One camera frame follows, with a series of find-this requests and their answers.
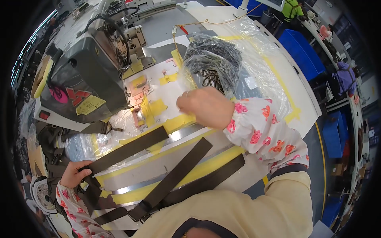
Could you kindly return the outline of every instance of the industrial sewing machine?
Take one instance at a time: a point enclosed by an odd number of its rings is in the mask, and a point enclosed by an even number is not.
[[[102,0],[90,5],[46,49],[51,61],[37,90],[40,95],[35,96],[35,119],[83,131],[133,107],[123,74],[133,63],[143,69],[155,64],[144,55],[146,41],[139,23],[175,6],[174,1],[154,5],[152,0],[127,4]]]

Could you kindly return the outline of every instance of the floral sleeve cover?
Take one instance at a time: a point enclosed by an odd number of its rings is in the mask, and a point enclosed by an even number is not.
[[[78,238],[108,238],[114,237],[105,231],[93,219],[83,201],[72,188],[62,186],[59,182],[56,189],[57,201],[65,209],[73,231]]]
[[[271,99],[250,98],[235,101],[233,118],[224,129],[227,138],[267,164],[272,174],[276,170],[303,164],[308,168],[307,145],[300,133],[278,120]]]

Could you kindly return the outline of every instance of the white label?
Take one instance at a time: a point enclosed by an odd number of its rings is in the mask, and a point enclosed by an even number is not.
[[[257,83],[255,81],[255,79],[253,77],[248,77],[248,78],[245,78],[245,81],[246,81],[246,84],[247,86],[249,87],[249,89],[253,90],[255,89],[257,86]]]

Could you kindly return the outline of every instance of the purple shirt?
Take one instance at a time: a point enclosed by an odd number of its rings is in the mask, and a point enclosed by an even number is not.
[[[332,76],[336,76],[337,80],[339,81],[340,85],[340,94],[347,91],[351,94],[355,93],[356,90],[356,77],[355,73],[353,72],[352,68],[349,66],[349,64],[344,62],[338,62],[337,66],[339,67],[339,70],[337,73],[333,73]]]

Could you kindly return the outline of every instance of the yellow string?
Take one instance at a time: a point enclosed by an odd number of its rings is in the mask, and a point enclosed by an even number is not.
[[[239,18],[236,18],[236,19],[233,19],[233,20],[230,20],[230,21],[226,21],[226,22],[220,22],[220,23],[213,23],[213,22],[209,22],[208,19],[205,19],[205,21],[202,21],[202,22],[194,22],[194,23],[187,23],[187,24],[181,24],[181,25],[175,25],[176,27],[182,27],[182,26],[187,26],[187,25],[196,25],[196,24],[202,24],[202,23],[209,23],[209,24],[213,24],[213,25],[220,25],[220,24],[225,24],[225,23],[229,23],[229,22],[232,22],[232,21],[235,21],[235,20],[238,20],[238,19],[241,19],[242,17],[246,16],[247,14],[249,14],[250,12],[254,11],[257,7],[261,6],[262,4],[260,3],[258,6],[256,6],[255,8],[251,9],[249,12],[247,12],[245,15],[242,15],[240,16]],[[174,45],[176,46],[176,51],[177,51],[177,54],[179,55],[179,59],[180,59],[180,63],[182,64],[182,57],[180,55],[180,52],[179,52],[179,49],[177,48],[177,44],[176,44],[176,41],[174,39],[174,36],[175,34],[172,34],[173,36],[173,42],[174,42]]]

